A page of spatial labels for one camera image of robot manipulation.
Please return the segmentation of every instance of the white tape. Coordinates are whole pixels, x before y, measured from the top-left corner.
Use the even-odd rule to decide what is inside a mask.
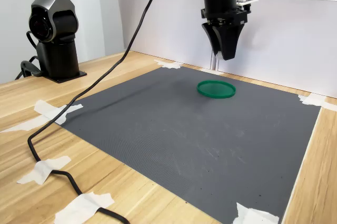
[[[214,75],[222,75],[223,74],[223,72],[215,71],[215,70],[208,70],[208,69],[201,69],[200,71],[210,73],[210,74],[214,74]]]
[[[19,130],[30,131],[31,129],[44,125],[49,120],[52,120],[53,118],[55,118],[55,116],[58,115],[59,112],[61,112],[65,107],[66,105],[60,108],[56,108],[43,100],[38,100],[35,104],[34,111],[41,114],[40,116],[33,118],[31,120],[25,121],[19,125],[15,125],[0,133],[13,132],[13,131],[19,131]],[[76,111],[82,107],[83,106],[81,104],[70,106],[69,109],[61,117],[59,117],[56,120],[56,123],[59,125],[62,125],[66,121],[67,113]]]
[[[337,105],[327,103],[325,101],[326,96],[311,93],[309,96],[299,95],[299,98],[303,104],[321,106],[325,109],[337,112]]]
[[[55,215],[55,224],[80,224],[94,216],[98,208],[107,208],[114,200],[109,193],[96,195],[93,192],[81,194]]]
[[[246,208],[239,203],[236,203],[238,217],[233,221],[233,224],[277,224],[279,218],[271,215],[268,212]]]
[[[42,185],[52,170],[59,170],[71,161],[70,157],[64,156],[57,159],[47,159],[46,161],[37,162],[34,169],[27,175],[23,176],[17,183],[25,184],[35,181]]]
[[[168,69],[180,69],[181,65],[183,64],[182,62],[162,62],[159,60],[154,60],[157,62],[158,65],[162,65],[162,67],[166,67]]]

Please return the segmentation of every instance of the gray rubber mat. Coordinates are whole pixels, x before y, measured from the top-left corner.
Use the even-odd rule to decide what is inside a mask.
[[[223,80],[230,99],[196,86]],[[160,68],[76,102],[65,129],[222,223],[236,203],[282,219],[320,108],[295,94]]]

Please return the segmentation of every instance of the wooden tabletop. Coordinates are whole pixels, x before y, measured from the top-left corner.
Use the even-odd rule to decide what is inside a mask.
[[[37,100],[57,107],[67,104],[121,56],[116,54],[82,63],[80,69],[88,75],[63,84],[31,76],[0,85],[0,131],[36,117],[34,105]],[[83,97],[161,67],[154,59],[153,56],[130,52],[121,65]],[[309,95],[308,92],[240,76],[223,76]],[[327,98],[326,101],[337,104],[337,99]],[[320,111],[284,223],[337,223],[336,115],[336,112],[324,108]],[[35,131],[0,133],[0,223],[52,223],[55,214],[77,197],[63,176],[51,175],[42,186],[35,182],[16,183],[35,165],[27,145],[28,136]],[[42,160],[69,156],[71,162],[62,170],[70,172],[85,193],[110,193],[115,203],[109,209],[131,223],[217,223],[178,196],[56,124],[38,135],[33,143]],[[96,213],[88,221],[99,222],[118,223],[102,213]]]

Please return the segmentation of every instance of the cable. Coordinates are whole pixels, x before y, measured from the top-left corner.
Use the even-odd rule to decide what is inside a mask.
[[[34,55],[32,58],[30,58],[29,62],[33,62],[35,59],[38,60],[38,57],[36,55]],[[23,75],[22,71],[19,73],[19,75],[17,75],[17,77],[14,79],[15,80],[18,80],[20,79],[20,77]]]
[[[110,73],[111,73],[111,72],[112,72],[118,65],[120,65],[120,64],[124,61],[124,59],[126,58],[127,54],[129,53],[129,51],[130,51],[130,49],[131,49],[131,46],[132,46],[134,40],[136,39],[136,36],[137,36],[137,34],[138,34],[138,32],[139,32],[139,30],[140,30],[142,24],[143,24],[143,21],[144,21],[146,12],[147,12],[147,10],[149,9],[149,7],[150,7],[152,1],[153,1],[153,0],[149,0],[147,6],[145,7],[144,12],[143,12],[142,17],[141,17],[141,20],[140,20],[140,22],[139,22],[139,24],[138,24],[138,27],[137,27],[135,33],[133,34],[132,39],[131,39],[129,45],[127,46],[127,49],[126,49],[126,51],[125,51],[123,57],[122,57],[120,60],[118,60],[118,61],[117,61],[117,62],[116,62],[116,63],[115,63],[115,64],[114,64],[114,65],[113,65],[107,72],[105,72],[99,79],[97,79],[97,81],[94,82],[90,87],[88,87],[86,90],[84,90],[83,92],[81,92],[80,94],[78,94],[77,96],[75,96],[75,97],[70,101],[70,103],[69,103],[69,104],[68,104],[68,105],[67,105],[67,106],[66,106],[66,107],[65,107],[65,108],[64,108],[64,109],[63,109],[63,110],[62,110],[62,111],[55,117],[55,118],[53,118],[52,120],[50,120],[47,124],[45,124],[43,127],[41,127],[39,130],[37,130],[35,133],[33,133],[31,136],[28,137],[28,140],[27,140],[28,146],[29,146],[29,148],[30,148],[30,150],[31,150],[31,152],[32,152],[32,154],[33,154],[33,156],[34,156],[34,158],[35,158],[35,160],[36,160],[37,162],[41,161],[41,159],[40,159],[40,157],[38,156],[38,154],[36,153],[36,150],[34,149],[34,146],[33,146],[33,144],[32,144],[32,139],[33,139],[34,137],[36,137],[38,134],[40,134],[41,132],[43,132],[43,131],[44,131],[46,128],[48,128],[51,124],[53,124],[59,117],[62,116],[63,113],[65,113],[65,112],[68,110],[68,108],[69,108],[69,107],[70,107],[70,106],[71,106],[71,105],[72,105],[72,104],[73,104],[79,97],[83,96],[85,93],[87,93],[88,91],[90,91],[93,87],[95,87],[95,86],[96,86],[96,85],[97,85],[103,78],[105,78],[107,75],[109,75],[109,74],[110,74]],[[72,175],[70,175],[70,173],[68,173],[68,172],[66,172],[66,171],[61,171],[61,170],[52,170],[51,173],[52,173],[52,174],[58,174],[58,175],[64,175],[64,176],[67,176],[68,179],[69,179],[69,181],[70,181],[70,183],[72,184],[73,188],[75,189],[76,193],[77,193],[78,195],[81,195],[81,194],[82,194],[82,191],[79,189],[78,185],[76,184],[74,178],[72,177]],[[113,217],[113,218],[115,218],[115,219],[118,219],[118,220],[120,220],[122,223],[129,224],[129,221],[128,221],[126,218],[124,218],[123,216],[120,216],[119,214],[117,214],[117,213],[115,213],[115,212],[112,212],[112,211],[107,210],[107,209],[104,209],[104,208],[99,208],[98,211],[99,211],[99,212],[102,212],[102,213],[104,213],[104,214],[106,214],[106,215],[109,215],[109,216],[111,216],[111,217]]]
[[[26,33],[26,35],[27,35],[27,38],[28,38],[29,42],[31,43],[31,45],[36,49],[36,44],[34,43],[32,37],[31,37],[31,33],[32,33],[31,31],[28,31]]]
[[[26,36],[27,36],[29,42],[31,43],[31,45],[36,49],[36,44],[34,43],[32,37],[31,37],[31,33],[32,33],[31,31],[26,32]],[[37,56],[33,56],[32,58],[30,58],[29,62],[33,62],[35,59],[38,60]],[[14,79],[14,81],[20,79],[21,76],[22,76],[22,71],[19,73],[19,75],[17,75],[17,77]]]

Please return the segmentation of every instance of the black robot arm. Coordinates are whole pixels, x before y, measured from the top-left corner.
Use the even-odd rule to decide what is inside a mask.
[[[29,27],[39,41],[36,51],[40,75],[57,83],[86,75],[78,68],[75,47],[78,20],[70,0],[35,0]]]
[[[201,17],[207,18],[207,23],[202,27],[209,37],[214,55],[220,54],[224,60],[233,59],[251,5],[238,6],[236,0],[204,1],[205,9],[201,10]]]

